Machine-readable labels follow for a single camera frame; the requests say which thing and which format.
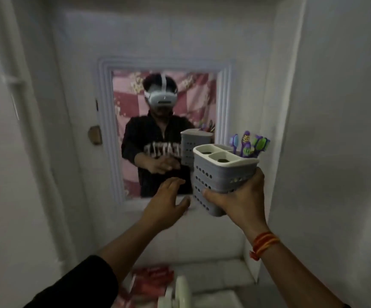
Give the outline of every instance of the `plastic holder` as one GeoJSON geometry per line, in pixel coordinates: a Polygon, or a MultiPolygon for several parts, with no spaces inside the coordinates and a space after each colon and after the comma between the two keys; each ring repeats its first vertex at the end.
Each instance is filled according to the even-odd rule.
{"type": "Polygon", "coordinates": [[[181,132],[181,164],[194,167],[193,149],[196,146],[210,144],[213,134],[199,129],[188,129],[181,132]]]}
{"type": "Polygon", "coordinates": [[[203,197],[203,190],[208,188],[219,193],[233,192],[255,174],[259,162],[256,158],[241,158],[233,154],[232,150],[232,147],[215,144],[193,149],[193,196],[212,216],[223,216],[225,212],[208,202],[203,197]]]}

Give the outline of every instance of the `white vr headset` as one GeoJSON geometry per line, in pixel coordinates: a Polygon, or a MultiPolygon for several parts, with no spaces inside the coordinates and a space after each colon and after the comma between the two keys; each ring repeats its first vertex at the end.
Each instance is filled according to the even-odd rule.
{"type": "Polygon", "coordinates": [[[174,107],[177,103],[177,91],[175,93],[167,91],[167,77],[165,75],[161,75],[161,81],[161,91],[144,92],[144,96],[147,97],[151,107],[174,107]]]}

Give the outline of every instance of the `forearm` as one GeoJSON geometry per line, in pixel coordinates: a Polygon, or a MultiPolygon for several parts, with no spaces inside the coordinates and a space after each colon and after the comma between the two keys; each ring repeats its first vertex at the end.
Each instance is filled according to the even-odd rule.
{"type": "Polygon", "coordinates": [[[282,243],[271,245],[261,259],[288,307],[343,307],[344,304],[282,243]]]}
{"type": "Polygon", "coordinates": [[[121,283],[157,234],[158,230],[153,225],[140,220],[102,248],[98,255],[111,266],[117,281],[121,283]]]}
{"type": "Polygon", "coordinates": [[[146,155],[144,152],[140,152],[134,157],[134,165],[148,170],[149,165],[153,160],[154,159],[152,157],[146,155]]]}

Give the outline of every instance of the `mirror frame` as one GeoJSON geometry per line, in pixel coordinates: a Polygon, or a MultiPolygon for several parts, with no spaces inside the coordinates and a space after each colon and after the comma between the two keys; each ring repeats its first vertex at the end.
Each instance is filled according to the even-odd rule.
{"type": "Polygon", "coordinates": [[[215,122],[215,143],[227,145],[229,137],[229,112],[232,61],[212,59],[177,59],[177,58],[137,58],[104,57],[96,65],[98,120],[103,139],[103,147],[108,156],[111,171],[111,187],[117,205],[123,205],[126,211],[142,211],[150,198],[126,199],[123,183],[121,150],[118,145],[117,118],[114,109],[114,93],[111,72],[113,70],[132,71],[187,71],[217,74],[217,120],[215,122]]]}

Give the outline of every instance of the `red thread bracelet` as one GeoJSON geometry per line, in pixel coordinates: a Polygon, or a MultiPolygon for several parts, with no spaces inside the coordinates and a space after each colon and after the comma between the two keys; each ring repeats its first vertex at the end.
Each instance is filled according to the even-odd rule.
{"type": "Polygon", "coordinates": [[[259,261],[262,253],[264,253],[272,244],[278,242],[280,242],[280,239],[270,231],[259,234],[252,243],[250,257],[259,261]]]}

